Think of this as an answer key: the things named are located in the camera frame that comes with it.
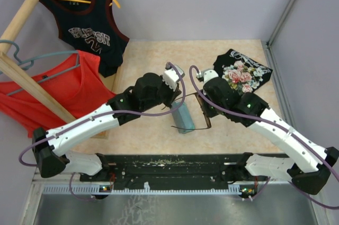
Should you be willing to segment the brown sunglasses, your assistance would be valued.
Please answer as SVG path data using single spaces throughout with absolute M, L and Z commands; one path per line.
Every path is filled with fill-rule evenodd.
M 195 127 L 195 130 L 194 130 L 194 131 L 210 129 L 210 128 L 212 127 L 212 125 L 211 125 L 211 121 L 210 121 L 210 119 L 209 119 L 209 117 L 208 117 L 208 115 L 207 115 L 207 109 L 208 109 L 208 107 L 205 106 L 204 100 L 199 96 L 199 94 L 198 94 L 197 92 L 195 92 L 195 93 L 190 93 L 190 94 L 186 94 L 186 95 L 183 95 L 182 97 L 176 98 L 176 99 L 174 100 L 174 102 L 176 102 L 177 100 L 181 100 L 181 99 L 184 98 L 184 97 L 188 97 L 188 96 L 192 96 L 192 95 L 195 96 L 195 98 L 196 98 L 196 100 L 197 100 L 197 102 L 198 102 L 198 104 L 199 104 L 199 106 L 200 106 L 202 115 L 203 115 L 203 117 L 204 117 L 204 121 L 205 121 L 205 123 L 206 123 L 206 126 L 203 127 L 203 128 L 196 128 L 196 127 Z

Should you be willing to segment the grey-blue glasses case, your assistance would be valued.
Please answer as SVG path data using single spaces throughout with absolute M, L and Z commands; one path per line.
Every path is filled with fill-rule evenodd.
M 178 130 L 180 134 L 186 134 L 195 130 L 195 125 L 192 120 L 189 109 L 184 102 L 181 106 L 179 106 L 179 102 L 173 102 L 172 108 L 177 110 L 172 112 L 172 117 L 175 123 L 174 128 Z

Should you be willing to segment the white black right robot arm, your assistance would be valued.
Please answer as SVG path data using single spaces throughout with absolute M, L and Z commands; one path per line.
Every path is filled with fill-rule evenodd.
M 283 121 L 275 111 L 254 93 L 239 95 L 214 71 L 197 77 L 203 83 L 200 91 L 212 115 L 223 115 L 235 123 L 255 131 L 281 149 L 286 158 L 245 153 L 237 166 L 237 176 L 249 180 L 252 176 L 267 176 L 289 181 L 299 190 L 316 195 L 331 175 L 338 178 L 333 166 L 338 150 L 324 148 L 309 140 Z

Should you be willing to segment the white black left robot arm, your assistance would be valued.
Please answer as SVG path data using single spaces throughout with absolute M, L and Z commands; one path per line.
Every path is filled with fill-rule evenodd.
M 182 75 L 174 69 L 162 75 L 146 73 L 137 79 L 134 86 L 74 122 L 49 130 L 35 129 L 32 141 L 37 145 L 33 153 L 41 177 L 51 178 L 67 172 L 85 174 L 99 181 L 106 180 L 110 168 L 103 154 L 88 155 L 71 149 L 102 131 L 140 118 L 158 105 L 171 107 L 171 103 L 181 93 L 181 78 Z

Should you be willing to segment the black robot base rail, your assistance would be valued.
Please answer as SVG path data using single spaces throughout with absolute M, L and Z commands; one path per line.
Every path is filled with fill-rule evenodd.
M 230 194 L 254 196 L 265 176 L 243 168 L 241 154 L 108 155 L 98 175 L 81 173 L 82 183 L 103 183 L 108 194 Z

